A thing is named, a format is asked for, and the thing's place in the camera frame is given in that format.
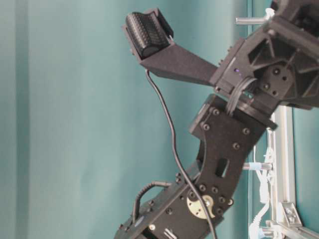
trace textured black roller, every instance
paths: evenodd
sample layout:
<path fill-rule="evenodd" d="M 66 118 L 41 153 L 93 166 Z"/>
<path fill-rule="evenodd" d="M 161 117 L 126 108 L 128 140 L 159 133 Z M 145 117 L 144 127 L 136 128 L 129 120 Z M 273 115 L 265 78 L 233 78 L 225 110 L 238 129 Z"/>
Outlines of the textured black roller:
<path fill-rule="evenodd" d="M 154 12 L 148 14 L 133 12 L 126 17 L 126 25 L 142 59 L 169 46 L 166 33 Z"/>

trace teal curtain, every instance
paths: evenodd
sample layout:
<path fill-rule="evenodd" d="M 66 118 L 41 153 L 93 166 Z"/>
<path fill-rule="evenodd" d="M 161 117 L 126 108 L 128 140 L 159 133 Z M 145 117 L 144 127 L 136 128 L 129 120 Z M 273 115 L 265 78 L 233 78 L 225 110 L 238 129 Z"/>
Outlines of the teal curtain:
<path fill-rule="evenodd" d="M 0 0 L 0 238 L 110 239 L 136 193 L 177 171 L 163 111 L 121 25 L 159 7 L 181 46 L 217 64 L 246 0 Z M 212 89 L 154 77 L 185 166 Z M 247 238 L 247 173 L 219 238 Z M 146 197 L 157 193 L 151 191 Z"/>
<path fill-rule="evenodd" d="M 319 233 L 319 109 L 294 110 L 297 208 L 305 227 Z"/>

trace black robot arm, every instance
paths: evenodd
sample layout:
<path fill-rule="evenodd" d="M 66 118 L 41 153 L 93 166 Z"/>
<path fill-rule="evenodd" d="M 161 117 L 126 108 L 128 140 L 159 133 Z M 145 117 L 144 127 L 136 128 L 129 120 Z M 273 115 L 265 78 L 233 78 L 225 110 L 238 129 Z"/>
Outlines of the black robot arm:
<path fill-rule="evenodd" d="M 189 131 L 199 138 L 188 175 L 216 226 L 233 205 L 242 166 L 278 105 L 319 107 L 319 2 L 274 0 L 275 16 L 230 48 L 219 68 L 181 48 L 158 9 L 132 13 L 123 26 L 138 62 L 152 73 L 208 85 L 210 95 Z M 180 173 L 176 182 L 144 203 L 115 239 L 203 239 L 203 207 Z"/>

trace rectangular slot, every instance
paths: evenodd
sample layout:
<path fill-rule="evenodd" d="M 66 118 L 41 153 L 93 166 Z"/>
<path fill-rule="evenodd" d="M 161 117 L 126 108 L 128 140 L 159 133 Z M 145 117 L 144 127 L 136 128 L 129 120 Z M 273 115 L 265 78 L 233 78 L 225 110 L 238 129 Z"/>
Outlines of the rectangular slot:
<path fill-rule="evenodd" d="M 216 176 L 220 178 L 225 178 L 229 167 L 229 159 L 221 158 L 218 161 L 216 168 Z"/>

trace aluminum frame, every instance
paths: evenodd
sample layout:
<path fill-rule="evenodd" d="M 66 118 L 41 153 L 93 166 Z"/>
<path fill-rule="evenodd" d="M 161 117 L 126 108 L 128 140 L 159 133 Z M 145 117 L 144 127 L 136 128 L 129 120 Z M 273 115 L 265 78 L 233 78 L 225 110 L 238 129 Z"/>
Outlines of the aluminum frame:
<path fill-rule="evenodd" d="M 296 206 L 295 155 L 293 109 L 280 106 L 272 115 L 279 126 L 268 134 L 269 146 L 274 151 L 271 180 L 271 221 L 267 224 L 275 231 L 275 239 L 319 239 L 319 234 L 303 227 L 302 224 L 290 224 L 283 204 Z"/>

